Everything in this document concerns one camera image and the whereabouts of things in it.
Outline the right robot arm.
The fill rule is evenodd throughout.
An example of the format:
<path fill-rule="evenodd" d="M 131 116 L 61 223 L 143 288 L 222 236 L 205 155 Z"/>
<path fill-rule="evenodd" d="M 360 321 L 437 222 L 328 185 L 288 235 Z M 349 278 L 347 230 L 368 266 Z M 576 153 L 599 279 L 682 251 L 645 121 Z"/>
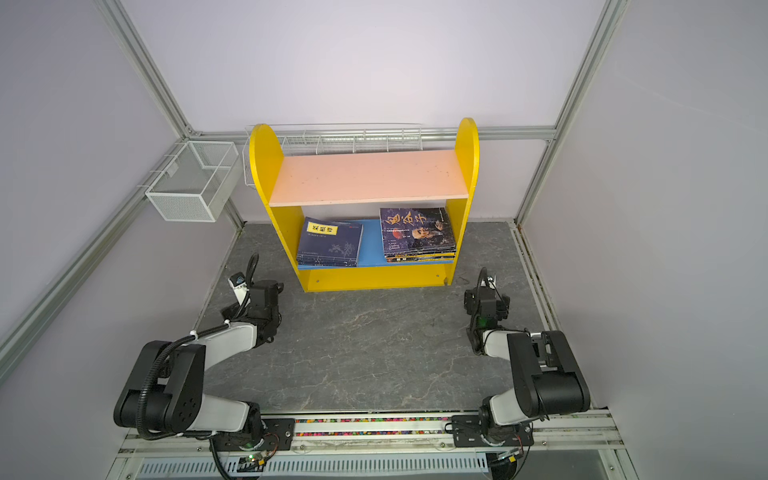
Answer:
<path fill-rule="evenodd" d="M 509 363 L 512 386 L 487 397 L 479 408 L 479 435 L 491 446 L 520 442 L 535 419 L 585 412 L 591 394 L 565 334 L 501 325 L 510 299 L 490 285 L 464 293 L 466 333 L 473 353 Z"/>

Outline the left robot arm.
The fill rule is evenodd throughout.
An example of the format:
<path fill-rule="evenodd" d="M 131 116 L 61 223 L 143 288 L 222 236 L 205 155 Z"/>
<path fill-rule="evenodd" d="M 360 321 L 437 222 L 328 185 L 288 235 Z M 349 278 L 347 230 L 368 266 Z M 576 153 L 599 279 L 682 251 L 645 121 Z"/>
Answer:
<path fill-rule="evenodd" d="M 148 441 L 176 436 L 230 437 L 242 449 L 265 440 L 260 407 L 204 393 L 213 366 L 271 343 L 282 322 L 279 296 L 284 284 L 242 279 L 237 301 L 222 311 L 223 323 L 192 330 L 175 341 L 144 345 L 114 407 L 113 421 Z"/>

